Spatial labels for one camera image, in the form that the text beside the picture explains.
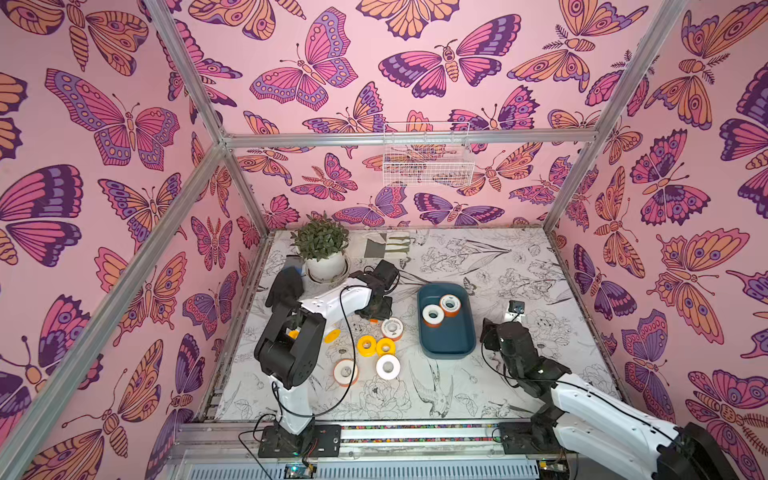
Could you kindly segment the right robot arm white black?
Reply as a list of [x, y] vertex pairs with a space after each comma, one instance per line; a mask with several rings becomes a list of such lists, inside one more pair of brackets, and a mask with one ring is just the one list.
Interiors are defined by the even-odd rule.
[[484, 320], [479, 344], [482, 352], [500, 355], [502, 378], [542, 401], [531, 418], [531, 444], [556, 443], [625, 479], [736, 478], [704, 428], [680, 427], [602, 393], [540, 355], [522, 323]]

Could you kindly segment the teal plastic storage box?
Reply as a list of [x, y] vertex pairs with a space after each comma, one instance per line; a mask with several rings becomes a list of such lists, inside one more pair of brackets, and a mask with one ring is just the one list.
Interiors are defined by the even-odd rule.
[[[424, 306], [439, 305], [443, 295], [452, 294], [461, 299], [461, 312], [446, 318], [439, 328], [427, 327], [421, 318]], [[435, 282], [423, 286], [417, 294], [419, 340], [423, 353], [436, 360], [458, 360], [471, 354], [477, 344], [475, 323], [468, 292], [455, 283]]]

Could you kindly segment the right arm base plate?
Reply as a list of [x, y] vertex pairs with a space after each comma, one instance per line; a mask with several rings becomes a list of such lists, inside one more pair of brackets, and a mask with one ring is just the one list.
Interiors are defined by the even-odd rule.
[[530, 421], [498, 424], [501, 445], [506, 455], [558, 454], [561, 446], [553, 429]]

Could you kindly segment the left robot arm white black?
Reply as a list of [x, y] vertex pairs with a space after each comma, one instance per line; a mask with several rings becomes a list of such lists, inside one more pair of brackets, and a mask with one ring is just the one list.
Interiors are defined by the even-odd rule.
[[302, 259], [287, 257], [265, 301], [271, 316], [254, 348], [254, 358], [273, 382], [279, 410], [278, 431], [299, 437], [318, 416], [310, 411], [303, 386], [313, 374], [324, 338], [350, 316], [384, 320], [391, 315], [390, 293], [400, 271], [381, 260], [351, 273], [341, 284], [316, 297], [305, 295]]

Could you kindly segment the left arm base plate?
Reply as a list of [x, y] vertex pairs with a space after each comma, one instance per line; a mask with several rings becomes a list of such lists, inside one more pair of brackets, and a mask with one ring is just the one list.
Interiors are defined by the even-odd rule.
[[314, 424], [300, 434], [292, 434], [281, 426], [269, 426], [262, 432], [260, 458], [338, 457], [342, 427], [338, 424]]

